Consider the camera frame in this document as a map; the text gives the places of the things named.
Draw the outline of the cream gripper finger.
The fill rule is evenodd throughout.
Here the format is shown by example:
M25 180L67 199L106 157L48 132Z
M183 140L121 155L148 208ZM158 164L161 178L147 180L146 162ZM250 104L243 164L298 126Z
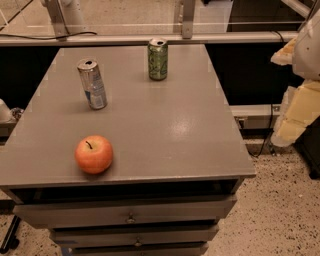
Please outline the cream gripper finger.
M291 39L271 57L271 62L280 66L291 65L296 39Z
M293 144L319 116L320 82L305 80L297 88L289 86L281 102L271 143L277 147Z

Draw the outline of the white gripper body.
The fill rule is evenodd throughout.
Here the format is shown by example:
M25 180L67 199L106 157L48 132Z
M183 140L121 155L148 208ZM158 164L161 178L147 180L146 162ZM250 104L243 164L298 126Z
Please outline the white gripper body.
M304 79L320 79L320 10L305 23L297 36L292 68Z

